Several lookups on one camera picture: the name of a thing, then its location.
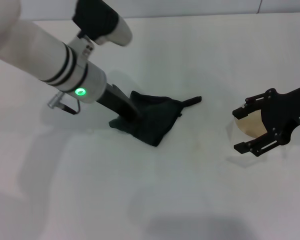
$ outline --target white tabletop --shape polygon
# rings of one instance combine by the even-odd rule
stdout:
[[[232,116],[300,87],[300,13],[127,22],[132,44],[91,58],[109,83],[203,102],[154,148],[97,103],[49,109],[54,88],[0,62],[0,240],[300,240],[300,127],[256,158],[233,149],[247,138]],[[38,24],[66,43],[78,31]]]

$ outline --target beige object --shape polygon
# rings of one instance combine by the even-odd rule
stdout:
[[[258,138],[267,133],[264,123],[262,122],[261,110],[250,113],[242,119],[234,118],[238,128],[246,135],[252,138]]]

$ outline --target white table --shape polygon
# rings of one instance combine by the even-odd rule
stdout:
[[[154,148],[110,129],[97,103],[49,109],[55,89],[0,62],[0,240],[300,240],[300,127],[256,158],[233,149],[245,137],[232,116],[300,87],[300,13],[127,22],[133,43],[91,58],[108,81],[203,102]],[[66,43],[78,31],[38,24]]]

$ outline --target black towel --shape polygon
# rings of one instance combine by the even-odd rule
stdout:
[[[131,134],[140,141],[157,147],[164,136],[172,129],[176,120],[182,116],[184,108],[198,104],[201,96],[177,101],[165,96],[147,96],[133,91],[130,100],[141,112],[142,117],[127,122],[122,117],[112,120],[111,128]]]

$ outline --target green led light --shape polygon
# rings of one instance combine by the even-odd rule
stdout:
[[[78,88],[77,90],[75,90],[75,94],[79,95],[79,96],[83,96],[86,95],[86,90],[84,88]]]

